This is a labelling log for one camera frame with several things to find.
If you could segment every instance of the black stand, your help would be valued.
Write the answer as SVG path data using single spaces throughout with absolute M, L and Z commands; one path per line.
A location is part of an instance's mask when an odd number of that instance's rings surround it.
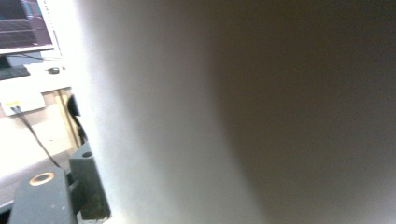
M 85 220 L 110 217 L 88 142 L 72 155 L 70 168 L 68 174 L 53 167 L 23 180 L 9 223 L 77 224 L 78 212 Z
M 0 56 L 0 69 L 3 68 L 10 68 L 11 65 L 8 62 L 8 59 L 6 56 Z

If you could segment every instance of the white wall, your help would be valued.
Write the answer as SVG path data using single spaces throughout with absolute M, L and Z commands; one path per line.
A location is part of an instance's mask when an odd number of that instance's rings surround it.
M 68 3 L 113 222 L 395 223 L 393 9 Z

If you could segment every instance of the white power strip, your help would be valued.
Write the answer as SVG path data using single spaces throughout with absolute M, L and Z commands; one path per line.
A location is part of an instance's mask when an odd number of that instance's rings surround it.
M 36 110 L 46 107 L 44 97 L 41 93 L 19 93 L 12 96 L 2 96 L 1 106 L 7 116 L 15 115 L 11 107 L 19 106 L 22 112 Z

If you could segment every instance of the computer monitor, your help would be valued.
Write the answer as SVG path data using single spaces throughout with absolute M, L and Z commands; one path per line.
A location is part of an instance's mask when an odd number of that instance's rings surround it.
M 37 0 L 0 0 L 0 68 L 7 55 L 53 49 Z

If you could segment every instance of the electrical cord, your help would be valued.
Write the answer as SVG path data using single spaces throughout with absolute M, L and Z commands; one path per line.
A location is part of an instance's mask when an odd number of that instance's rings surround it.
M 45 59 L 45 58 L 32 57 L 32 56 L 27 55 L 27 54 L 20 54 L 20 55 L 21 56 L 11 55 L 11 56 L 8 56 L 8 57 L 11 57 L 11 58 L 30 58 L 30 59 L 36 59 L 36 60 L 42 60 L 42 61 L 59 61 L 59 60 L 61 60 L 61 58 Z
M 22 121 L 22 123 L 29 129 L 29 131 L 32 133 L 33 137 L 37 141 L 37 143 L 41 146 L 41 148 L 44 150 L 44 152 L 47 154 L 49 159 L 52 161 L 52 163 L 61 168 L 62 167 L 58 164 L 58 162 L 55 161 L 55 159 L 52 158 L 50 153 L 47 151 L 47 149 L 44 147 L 44 145 L 41 143 L 40 139 L 38 139 L 37 134 L 35 133 L 35 130 L 32 128 L 32 125 L 30 125 L 29 121 L 27 121 L 26 117 L 23 115 L 23 112 L 21 111 L 21 108 L 17 105 L 15 107 L 11 107 L 12 111 L 14 111 L 15 115 Z

